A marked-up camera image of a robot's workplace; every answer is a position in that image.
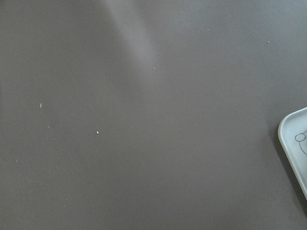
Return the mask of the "cream tray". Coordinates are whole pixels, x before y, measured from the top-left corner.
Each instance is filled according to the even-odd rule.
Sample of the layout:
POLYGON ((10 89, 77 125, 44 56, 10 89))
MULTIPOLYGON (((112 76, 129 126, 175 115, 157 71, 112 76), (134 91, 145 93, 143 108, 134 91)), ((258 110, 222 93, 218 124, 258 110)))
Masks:
POLYGON ((278 138, 304 196, 307 195, 307 109, 282 119, 278 138))

